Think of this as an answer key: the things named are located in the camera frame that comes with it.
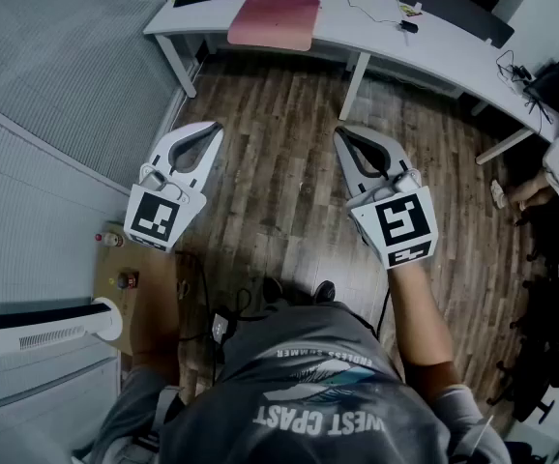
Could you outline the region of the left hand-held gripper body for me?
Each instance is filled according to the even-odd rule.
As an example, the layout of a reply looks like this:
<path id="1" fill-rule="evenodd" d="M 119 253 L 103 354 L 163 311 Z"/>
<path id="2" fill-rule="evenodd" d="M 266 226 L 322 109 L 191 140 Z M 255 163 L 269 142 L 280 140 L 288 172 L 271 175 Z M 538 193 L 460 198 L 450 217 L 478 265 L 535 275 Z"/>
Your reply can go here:
<path id="1" fill-rule="evenodd" d="M 145 163 L 139 182 L 132 186 L 124 232 L 138 244 L 170 252 L 193 219 L 204 208 L 207 198 L 202 181 L 177 171 L 162 173 Z"/>

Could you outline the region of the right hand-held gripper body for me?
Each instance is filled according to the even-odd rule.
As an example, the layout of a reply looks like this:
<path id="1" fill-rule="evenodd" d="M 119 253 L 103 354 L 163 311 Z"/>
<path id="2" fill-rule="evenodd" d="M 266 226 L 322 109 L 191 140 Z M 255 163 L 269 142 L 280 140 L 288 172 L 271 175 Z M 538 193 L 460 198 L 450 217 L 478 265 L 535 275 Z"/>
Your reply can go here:
<path id="1" fill-rule="evenodd" d="M 389 184 L 347 203 L 366 244 L 386 270 L 430 257 L 438 227 L 429 188 L 418 171 L 405 171 Z"/>

